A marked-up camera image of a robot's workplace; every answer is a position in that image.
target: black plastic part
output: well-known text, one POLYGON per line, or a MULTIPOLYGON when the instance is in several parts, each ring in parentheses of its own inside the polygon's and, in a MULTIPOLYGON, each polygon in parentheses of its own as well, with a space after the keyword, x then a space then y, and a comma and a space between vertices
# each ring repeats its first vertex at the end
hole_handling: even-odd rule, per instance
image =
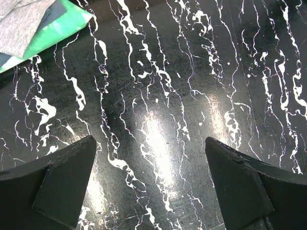
POLYGON ((206 156, 227 230, 264 219, 274 230, 307 229, 307 177, 271 166, 213 138, 206 156))
POLYGON ((77 226, 96 153, 85 137, 68 147, 0 172, 0 226, 68 230, 77 226))

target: gray cloth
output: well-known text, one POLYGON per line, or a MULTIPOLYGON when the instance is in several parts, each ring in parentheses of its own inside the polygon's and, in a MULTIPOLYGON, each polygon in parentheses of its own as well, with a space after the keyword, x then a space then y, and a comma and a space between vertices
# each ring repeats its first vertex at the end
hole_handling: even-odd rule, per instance
POLYGON ((55 0, 0 0, 0 12, 4 18, 0 21, 0 52, 23 57, 46 10, 55 0))
MULTIPOLYGON (((38 26, 37 32, 53 23, 56 19, 66 13, 66 9, 63 4, 56 0, 45 12, 45 15, 38 26)), ((0 68, 10 59, 11 55, 0 53, 0 68)))

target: green folder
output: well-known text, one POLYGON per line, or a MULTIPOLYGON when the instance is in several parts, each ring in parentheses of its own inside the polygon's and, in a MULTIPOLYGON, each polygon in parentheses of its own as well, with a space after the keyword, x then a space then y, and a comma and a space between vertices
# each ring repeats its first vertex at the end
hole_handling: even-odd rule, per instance
POLYGON ((0 73, 32 58, 36 54, 83 29, 93 17, 91 13, 74 5, 69 0, 60 0, 60 2, 66 8, 66 13, 35 34, 25 51, 24 57, 12 56, 0 67, 0 73))

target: glossy surface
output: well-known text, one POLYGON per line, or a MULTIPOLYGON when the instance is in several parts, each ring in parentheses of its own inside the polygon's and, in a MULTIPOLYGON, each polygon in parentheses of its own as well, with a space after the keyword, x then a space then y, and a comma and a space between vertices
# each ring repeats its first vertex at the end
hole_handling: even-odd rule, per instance
POLYGON ((218 226, 208 136, 306 172, 305 3, 76 4, 88 28, 0 75, 0 167, 93 135, 80 229, 218 226))

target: black floor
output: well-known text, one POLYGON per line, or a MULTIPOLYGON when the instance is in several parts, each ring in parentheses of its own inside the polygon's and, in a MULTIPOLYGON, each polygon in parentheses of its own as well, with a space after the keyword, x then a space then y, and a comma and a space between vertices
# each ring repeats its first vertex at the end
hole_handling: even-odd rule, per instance
POLYGON ((0 169, 93 135, 78 229, 222 223, 208 136, 307 171, 305 1, 75 3, 89 27, 1 75, 0 169))

